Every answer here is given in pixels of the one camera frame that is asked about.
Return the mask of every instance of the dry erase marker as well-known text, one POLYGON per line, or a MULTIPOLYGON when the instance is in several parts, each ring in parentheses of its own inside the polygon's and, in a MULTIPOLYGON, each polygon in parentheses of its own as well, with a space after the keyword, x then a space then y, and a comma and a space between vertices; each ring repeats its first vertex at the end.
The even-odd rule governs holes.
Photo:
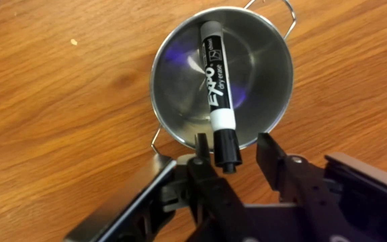
POLYGON ((222 26, 218 22, 208 22, 202 26, 201 34, 210 119, 214 131, 216 163, 224 168, 224 172, 233 174, 243 159, 236 133, 237 125, 222 26))

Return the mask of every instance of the wire handle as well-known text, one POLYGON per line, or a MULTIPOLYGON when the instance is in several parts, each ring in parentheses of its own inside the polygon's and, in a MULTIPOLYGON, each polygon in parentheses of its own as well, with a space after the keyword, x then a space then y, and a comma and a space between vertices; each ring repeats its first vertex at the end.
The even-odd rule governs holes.
MULTIPOLYGON (((287 31, 284 39, 287 41, 290 38, 290 35, 292 34, 292 31, 296 29, 298 26, 298 14, 296 10, 294 8, 291 0, 283 0, 286 2, 286 6, 288 7, 290 12, 291 12, 291 18, 292 18, 292 25, 290 26, 290 30, 287 31)), ((245 8, 249 10, 253 4, 256 3, 256 0, 251 0, 245 8)))
POLYGON ((154 136, 154 139, 152 139, 152 141, 151 141, 151 147, 152 147, 152 150, 154 150, 154 152, 155 152, 157 155, 162 155, 162 154, 159 152, 159 150, 157 148, 157 146, 155 146, 161 133, 162 133, 162 128, 158 128, 158 131, 155 132, 155 136, 154 136))

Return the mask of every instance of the marker label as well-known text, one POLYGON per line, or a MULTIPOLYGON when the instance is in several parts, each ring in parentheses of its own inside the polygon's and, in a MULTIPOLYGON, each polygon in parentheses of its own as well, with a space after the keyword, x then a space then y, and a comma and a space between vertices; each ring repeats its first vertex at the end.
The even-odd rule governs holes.
POLYGON ((221 37, 209 37, 204 41, 206 78, 209 88, 209 105, 212 112, 232 109, 230 90, 226 77, 226 64, 221 37))

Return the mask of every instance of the metal bowl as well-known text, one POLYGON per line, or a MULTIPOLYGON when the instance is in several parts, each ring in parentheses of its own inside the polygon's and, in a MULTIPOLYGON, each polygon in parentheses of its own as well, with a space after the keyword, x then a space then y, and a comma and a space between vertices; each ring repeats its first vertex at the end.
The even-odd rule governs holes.
POLYGON ((294 88, 288 46, 264 16, 245 8, 218 7, 197 14, 165 41, 152 66, 151 96, 159 123, 179 143, 213 129, 201 61, 201 26, 221 22, 225 33, 237 135, 241 148, 271 132, 283 119, 294 88))

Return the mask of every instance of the table surface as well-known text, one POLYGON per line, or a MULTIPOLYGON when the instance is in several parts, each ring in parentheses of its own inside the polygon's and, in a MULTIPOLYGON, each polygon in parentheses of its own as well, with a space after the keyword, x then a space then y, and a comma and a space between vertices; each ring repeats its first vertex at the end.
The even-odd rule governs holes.
MULTIPOLYGON (((0 0, 0 241, 61 241, 154 155, 150 94, 155 54, 183 20, 217 6, 198 0, 0 0)), ((333 151, 387 171, 387 2, 295 0, 288 39, 291 107, 272 132, 291 154, 324 166, 333 151)), ((257 3, 283 33, 281 2, 257 3)), ((158 146, 190 150, 166 132, 158 146)), ((245 203, 276 203, 256 146, 229 182, 245 203)), ((187 210, 159 241, 183 241, 187 210)))

